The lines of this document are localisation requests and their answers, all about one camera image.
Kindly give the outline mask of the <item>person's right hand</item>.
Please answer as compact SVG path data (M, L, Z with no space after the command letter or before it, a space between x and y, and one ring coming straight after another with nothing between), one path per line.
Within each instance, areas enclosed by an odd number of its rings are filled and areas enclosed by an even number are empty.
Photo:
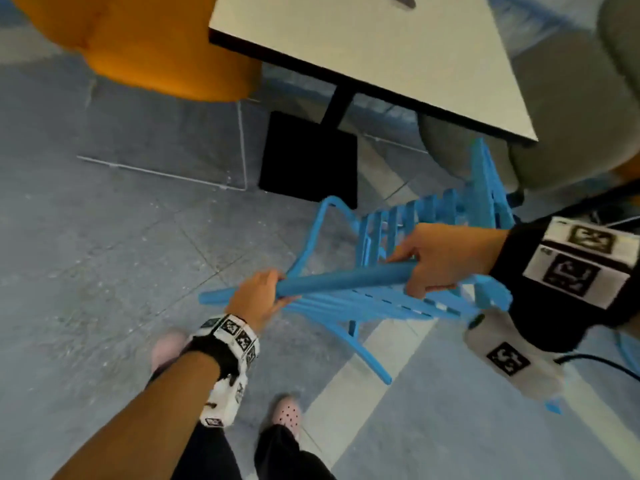
M472 275L489 275L508 234L494 228L418 224L405 238L415 239L420 247L405 292L423 299L429 292L455 288Z

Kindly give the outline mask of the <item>person's left hand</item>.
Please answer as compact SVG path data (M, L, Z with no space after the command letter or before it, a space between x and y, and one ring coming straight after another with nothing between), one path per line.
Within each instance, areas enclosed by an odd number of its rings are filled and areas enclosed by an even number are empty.
M225 308L225 314L242 319L260 335L271 318L279 313L273 311L273 304L277 299L276 286L284 279L284 273L275 268L254 273L238 286Z

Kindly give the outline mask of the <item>blue slatted chair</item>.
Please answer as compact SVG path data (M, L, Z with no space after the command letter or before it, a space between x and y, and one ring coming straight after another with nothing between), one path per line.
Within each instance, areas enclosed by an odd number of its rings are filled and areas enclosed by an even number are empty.
M379 211L357 219L346 204L331 196L321 202L306 247L290 268L290 277L276 286L276 296L301 296L293 303L296 313L320 323L351 346L385 384L391 384L389 373L356 338L358 325L370 319L431 320L475 319L483 310L496 305L507 311L511 294L489 276L473 275L461 282L472 285L472 296L460 289L432 292L422 300L409 298L402 286L416 263L408 261L383 264L383 245L392 252L393 245L418 223L446 221L482 227L508 228L514 219L506 202L506 194L482 139L471 148L472 177L460 198L455 190L447 190L442 199L430 195L407 204ZM356 266L348 271L300 276L317 241L327 208L335 207L348 218L358 233ZM636 380L640 376L628 368L601 357L574 353L575 360L605 363Z

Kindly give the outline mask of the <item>person's left forearm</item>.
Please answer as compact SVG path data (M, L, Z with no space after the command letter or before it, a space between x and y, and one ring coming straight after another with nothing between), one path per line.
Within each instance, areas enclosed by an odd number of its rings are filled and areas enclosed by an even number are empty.
M89 439L52 480L170 480L220 377L210 356L189 352Z

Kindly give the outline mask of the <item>pink clog shoe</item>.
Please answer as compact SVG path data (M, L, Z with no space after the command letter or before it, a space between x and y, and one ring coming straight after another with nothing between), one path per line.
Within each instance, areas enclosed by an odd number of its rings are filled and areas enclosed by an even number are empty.
M174 361L189 341L189 334L172 328L162 334L151 348L150 371L155 373L165 364Z
M283 395L278 398L271 409L270 426L281 426L292 434L295 441L300 439L303 412L297 398Z

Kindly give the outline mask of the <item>person's black trousers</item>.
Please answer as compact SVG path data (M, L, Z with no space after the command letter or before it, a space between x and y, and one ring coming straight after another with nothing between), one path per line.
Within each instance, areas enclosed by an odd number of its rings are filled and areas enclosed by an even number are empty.
M148 386L156 379L172 399L194 394L190 399L194 410L196 403L206 400L213 385L211 378L188 372L178 363L161 367L149 379ZM253 461L259 480L336 480L318 456L302 450L300 443L281 426L263 428ZM206 428L196 420L170 480L243 480L224 430Z

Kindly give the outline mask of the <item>clear acrylic chair base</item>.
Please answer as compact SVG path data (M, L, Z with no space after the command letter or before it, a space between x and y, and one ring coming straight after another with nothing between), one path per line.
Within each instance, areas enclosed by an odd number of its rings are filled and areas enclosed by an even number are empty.
M94 77L79 160L224 190L248 189L243 103L196 102Z

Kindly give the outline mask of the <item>black table pedestal base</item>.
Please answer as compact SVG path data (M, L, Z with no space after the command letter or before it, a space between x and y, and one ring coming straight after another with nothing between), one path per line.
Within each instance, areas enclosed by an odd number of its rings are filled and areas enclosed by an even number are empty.
M272 111L258 187L301 200L340 198L358 206L357 136L339 129L355 92L338 86L319 123Z

